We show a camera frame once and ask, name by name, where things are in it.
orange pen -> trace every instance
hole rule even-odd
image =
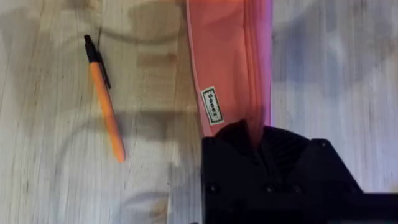
[[[85,48],[87,51],[88,61],[90,63],[89,68],[91,77],[93,78],[98,99],[101,103],[106,129],[111,137],[114,155],[119,162],[124,162],[126,155],[124,152],[123,141],[119,133],[118,124],[112,107],[112,101],[108,93],[108,88],[111,88],[111,85],[109,84],[101,53],[96,50],[89,35],[85,35]]]

light wooden floor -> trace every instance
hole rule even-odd
[[[364,190],[398,190],[398,1],[274,4],[274,124],[328,138]],[[0,222],[201,223],[183,5],[0,6]],[[123,164],[88,78],[86,33],[101,36]]]

white label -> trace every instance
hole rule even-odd
[[[216,96],[214,87],[207,88],[201,92],[201,97],[206,107],[207,116],[209,117],[210,125],[221,124],[224,122],[221,114],[220,106]]]

black plastic object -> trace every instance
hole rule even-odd
[[[364,194],[326,139],[244,121],[202,140],[204,224],[398,220],[398,195]]]

pink fabric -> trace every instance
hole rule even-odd
[[[187,12],[203,134],[244,119],[256,142],[271,120],[271,0],[188,0]],[[222,122],[211,122],[209,88]]]

